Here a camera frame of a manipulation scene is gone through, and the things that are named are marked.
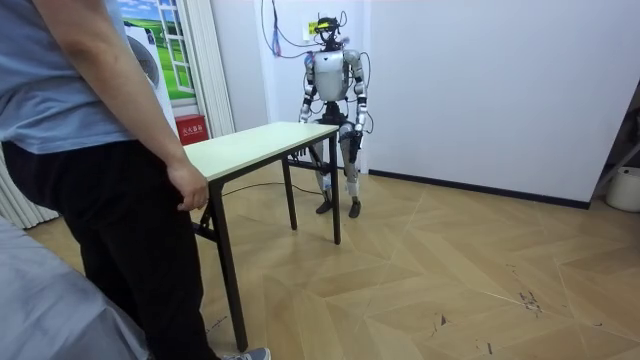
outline window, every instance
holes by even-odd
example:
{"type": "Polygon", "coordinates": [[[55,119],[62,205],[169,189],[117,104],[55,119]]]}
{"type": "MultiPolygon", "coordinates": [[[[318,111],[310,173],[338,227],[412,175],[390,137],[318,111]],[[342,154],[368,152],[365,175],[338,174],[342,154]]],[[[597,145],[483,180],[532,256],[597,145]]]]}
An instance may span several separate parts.
{"type": "Polygon", "coordinates": [[[195,93],[176,0],[156,0],[178,90],[195,93]]]}

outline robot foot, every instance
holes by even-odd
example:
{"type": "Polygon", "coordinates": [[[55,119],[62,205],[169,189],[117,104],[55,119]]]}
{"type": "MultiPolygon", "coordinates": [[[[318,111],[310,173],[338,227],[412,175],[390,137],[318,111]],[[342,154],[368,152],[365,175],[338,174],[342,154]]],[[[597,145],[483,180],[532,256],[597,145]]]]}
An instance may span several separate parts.
{"type": "Polygon", "coordinates": [[[331,210],[332,206],[331,206],[331,201],[325,200],[322,205],[320,205],[317,209],[316,209],[316,214],[324,214],[327,211],[331,210]]]}
{"type": "Polygon", "coordinates": [[[354,202],[351,205],[351,210],[349,210],[349,217],[352,218],[352,219],[355,219],[358,216],[360,216],[360,209],[361,208],[362,208],[362,203],[360,201],[354,202]]]}

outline robot leg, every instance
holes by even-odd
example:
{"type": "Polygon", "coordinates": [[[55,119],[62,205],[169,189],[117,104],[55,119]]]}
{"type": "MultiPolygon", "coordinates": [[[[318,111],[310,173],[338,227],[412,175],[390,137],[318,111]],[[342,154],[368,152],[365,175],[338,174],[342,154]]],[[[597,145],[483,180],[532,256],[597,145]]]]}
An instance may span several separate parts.
{"type": "Polygon", "coordinates": [[[344,162],[344,173],[347,177],[347,191],[353,200],[349,217],[357,218],[358,215],[360,215],[362,203],[358,198],[360,194],[360,182],[358,181],[358,169],[356,169],[355,164],[356,157],[352,156],[352,152],[354,151],[354,147],[355,151],[357,151],[357,147],[359,147],[360,144],[359,142],[354,143],[358,140],[350,136],[353,133],[353,125],[351,123],[346,123],[340,127],[340,150],[342,151],[342,160],[344,162]]]}
{"type": "MultiPolygon", "coordinates": [[[[313,145],[313,150],[318,155],[315,159],[313,153],[311,153],[311,160],[316,166],[323,166],[324,164],[324,141],[320,141],[313,145]]],[[[316,214],[324,214],[331,210],[331,189],[325,189],[324,175],[320,171],[316,171],[316,180],[318,181],[318,187],[324,197],[324,202],[316,209],[316,214]]]]}

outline wooden floor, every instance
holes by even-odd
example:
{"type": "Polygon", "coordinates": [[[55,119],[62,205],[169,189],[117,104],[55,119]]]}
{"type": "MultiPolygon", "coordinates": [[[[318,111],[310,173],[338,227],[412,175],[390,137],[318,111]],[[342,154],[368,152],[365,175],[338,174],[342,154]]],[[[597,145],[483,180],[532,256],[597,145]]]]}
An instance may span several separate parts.
{"type": "MultiPolygon", "coordinates": [[[[312,173],[293,177],[316,189],[312,173]]],[[[297,232],[282,186],[225,197],[252,347],[275,360],[640,359],[638,215],[372,176],[361,188],[357,220],[342,195],[340,246],[317,195],[295,190],[297,232]]],[[[30,234],[81,270],[62,220],[30,234]]],[[[199,246],[209,339],[231,352],[215,245],[199,246]]]]}

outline table top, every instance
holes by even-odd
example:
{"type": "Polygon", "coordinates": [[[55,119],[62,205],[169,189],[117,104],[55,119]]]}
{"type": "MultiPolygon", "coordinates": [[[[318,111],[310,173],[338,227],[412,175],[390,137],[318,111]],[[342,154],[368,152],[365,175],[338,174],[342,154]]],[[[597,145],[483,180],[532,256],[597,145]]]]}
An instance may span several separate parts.
{"type": "Polygon", "coordinates": [[[193,165],[211,181],[337,130],[332,125],[278,122],[184,149],[193,165]]]}

